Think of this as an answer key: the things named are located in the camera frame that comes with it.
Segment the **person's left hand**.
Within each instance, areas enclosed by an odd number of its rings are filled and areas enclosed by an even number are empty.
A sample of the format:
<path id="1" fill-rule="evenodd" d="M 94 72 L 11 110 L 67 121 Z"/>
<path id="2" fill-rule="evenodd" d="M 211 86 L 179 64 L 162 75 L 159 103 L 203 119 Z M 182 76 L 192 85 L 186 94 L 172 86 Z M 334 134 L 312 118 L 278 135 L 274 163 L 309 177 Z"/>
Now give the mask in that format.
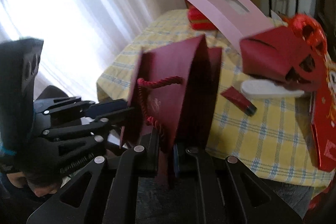
<path id="1" fill-rule="evenodd" d="M 6 174 L 9 182 L 18 189 L 28 187 L 37 197 L 55 194 L 62 186 L 63 179 L 28 172 Z"/>

